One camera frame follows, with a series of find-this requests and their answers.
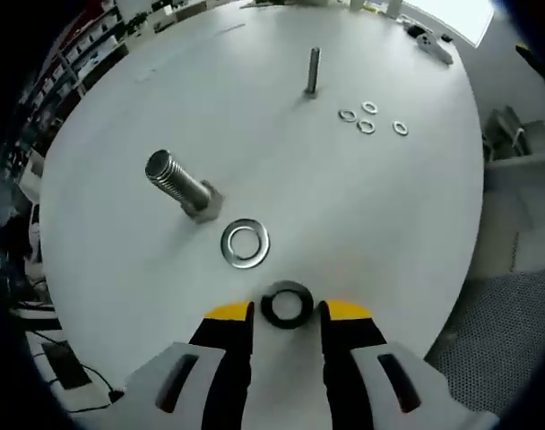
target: small washer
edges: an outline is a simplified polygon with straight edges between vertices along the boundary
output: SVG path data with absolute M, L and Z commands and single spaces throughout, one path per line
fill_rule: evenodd
M 341 109 L 338 111 L 338 116 L 345 123 L 353 123 L 356 121 L 356 113 L 350 109 Z
M 372 121 L 368 121 L 367 119 L 359 120 L 356 123 L 356 126 L 364 134 L 372 134 L 373 132 L 376 131 L 376 127 L 374 126 L 374 123 Z
M 376 115 L 378 113 L 378 107 L 371 101 L 365 101 L 362 103 L 362 108 L 370 115 Z
M 279 318 L 273 311 L 273 300 L 280 293 L 292 293 L 300 299 L 300 314 L 289 320 Z M 273 283 L 261 298 L 261 312 L 270 324 L 279 329 L 292 330 L 308 321 L 315 307 L 315 301 L 308 288 L 293 280 L 281 280 Z
M 405 123 L 401 123 L 400 121 L 394 121 L 392 123 L 392 128 L 400 136 L 407 136 L 408 135 L 408 127 L 406 126 Z
M 250 257 L 241 257 L 232 247 L 232 239 L 240 230 L 250 230 L 258 237 L 258 249 Z M 252 269 L 266 258 L 271 248 L 269 234 L 263 224 L 254 219 L 237 219 L 231 222 L 221 236 L 221 251 L 225 260 L 237 269 Z

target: gray carpet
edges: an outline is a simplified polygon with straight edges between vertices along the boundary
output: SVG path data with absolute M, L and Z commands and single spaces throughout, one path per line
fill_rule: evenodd
M 545 270 L 466 281 L 426 360 L 452 396 L 501 415 L 545 353 Z

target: equipment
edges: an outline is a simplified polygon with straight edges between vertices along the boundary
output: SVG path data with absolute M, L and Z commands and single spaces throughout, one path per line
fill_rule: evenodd
M 430 55 L 435 56 L 438 60 L 446 63 L 447 65 L 452 65 L 454 63 L 450 53 L 440 47 L 434 36 L 423 33 L 416 38 L 416 41 L 418 42 L 418 47 L 422 51 L 428 52 Z
M 167 348 L 132 375 L 124 397 L 80 421 L 111 430 L 240 429 L 254 311 L 253 302 L 214 309 L 188 344 Z M 326 300 L 317 312 L 334 430 L 481 430 L 496 424 L 495 415 L 453 400 L 445 377 L 430 365 L 386 343 L 365 308 Z

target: threaded rod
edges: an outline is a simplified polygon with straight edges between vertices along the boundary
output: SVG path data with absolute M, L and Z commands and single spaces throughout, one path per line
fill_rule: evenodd
M 162 192 L 182 205 L 202 211 L 209 205 L 211 192 L 183 169 L 167 150 L 150 156 L 145 175 Z
M 310 62 L 308 64 L 308 83 L 305 89 L 306 94 L 316 92 L 316 82 L 318 81 L 318 65 L 320 63 L 320 47 L 313 47 L 310 50 Z

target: round white table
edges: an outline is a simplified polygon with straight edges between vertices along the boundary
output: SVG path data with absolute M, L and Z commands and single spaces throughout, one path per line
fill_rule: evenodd
M 306 99 L 312 47 L 318 94 Z M 451 66 L 372 13 L 228 4 L 116 65 L 57 135 L 41 188 L 48 285 L 80 360 L 122 386 L 212 308 L 258 303 L 277 280 L 369 308 L 423 357 L 460 292 L 482 200 L 479 118 L 445 47 Z M 376 132 L 343 122 L 344 108 Z M 159 149 L 224 194 L 217 220 L 196 225 L 149 183 Z M 241 218 L 271 238 L 246 271 L 220 249 Z M 282 331 L 257 313 L 244 428 L 331 428 L 322 364 L 317 321 Z

